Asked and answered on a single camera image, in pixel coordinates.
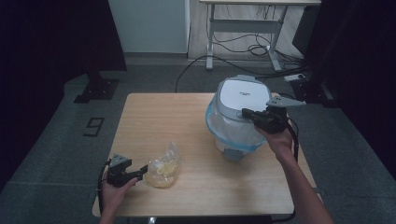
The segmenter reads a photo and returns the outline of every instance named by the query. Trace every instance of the plastic bag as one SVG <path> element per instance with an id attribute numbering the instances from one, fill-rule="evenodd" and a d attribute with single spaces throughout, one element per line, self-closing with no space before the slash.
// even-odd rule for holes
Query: plastic bag
<path id="1" fill-rule="evenodd" d="M 152 187 L 168 188 L 176 180 L 180 164 L 177 146 L 171 142 L 162 157 L 148 162 L 145 180 Z"/>

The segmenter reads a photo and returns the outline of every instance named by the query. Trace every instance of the white air fryer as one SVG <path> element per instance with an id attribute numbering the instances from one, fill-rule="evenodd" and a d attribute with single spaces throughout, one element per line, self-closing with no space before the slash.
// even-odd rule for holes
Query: white air fryer
<path id="1" fill-rule="evenodd" d="M 223 80 L 206 110 L 206 125 L 216 137 L 216 147 L 224 156 L 240 161 L 265 143 L 242 108 L 263 111 L 271 92 L 255 77 L 238 75 Z"/>

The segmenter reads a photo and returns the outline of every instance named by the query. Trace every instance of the black curtain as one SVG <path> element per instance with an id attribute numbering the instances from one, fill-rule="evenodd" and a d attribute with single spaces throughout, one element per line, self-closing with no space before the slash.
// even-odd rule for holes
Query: black curtain
<path id="1" fill-rule="evenodd" d="M 64 83 L 88 71 L 126 71 L 107 0 L 0 3 L 3 187 L 64 96 Z"/>
<path id="2" fill-rule="evenodd" d="M 396 178 L 395 15 L 394 1 L 323 0 L 306 59 Z"/>

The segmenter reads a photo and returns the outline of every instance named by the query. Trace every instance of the desk leg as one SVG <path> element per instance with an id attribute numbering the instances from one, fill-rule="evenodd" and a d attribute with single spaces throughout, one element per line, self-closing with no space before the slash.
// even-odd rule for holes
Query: desk leg
<path id="1" fill-rule="evenodd" d="M 277 59 L 277 56 L 275 54 L 275 48 L 276 48 L 277 40 L 279 39 L 280 31 L 282 30 L 283 22 L 285 20 L 287 11 L 288 11 L 288 7 L 284 6 L 282 10 L 282 14 L 280 15 L 280 18 L 277 21 L 276 32 L 274 34 L 273 41 L 271 42 L 271 45 L 269 47 L 267 46 L 268 55 L 270 56 L 271 63 L 273 64 L 273 67 L 276 71 L 282 70 L 279 61 Z"/>
<path id="2" fill-rule="evenodd" d="M 210 23 L 209 23 L 209 42 L 206 50 L 206 70 L 213 69 L 213 25 L 212 22 L 215 19 L 215 5 L 210 5 Z"/>
<path id="3" fill-rule="evenodd" d="M 148 218 L 148 224 L 155 224 L 155 221 L 157 220 L 156 217 L 149 217 Z"/>

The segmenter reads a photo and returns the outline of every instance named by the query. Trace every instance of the wrist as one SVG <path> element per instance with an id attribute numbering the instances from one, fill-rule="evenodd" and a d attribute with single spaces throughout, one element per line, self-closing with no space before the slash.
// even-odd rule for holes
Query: wrist
<path id="1" fill-rule="evenodd" d="M 116 217 L 116 211 L 114 209 L 104 208 L 100 218 L 100 223 L 101 224 L 113 223 L 115 217 Z"/>
<path id="2" fill-rule="evenodd" d="M 291 153 L 291 149 L 288 147 L 279 148 L 276 151 L 276 159 L 280 163 L 289 162 L 290 160 L 294 161 L 293 154 Z"/>

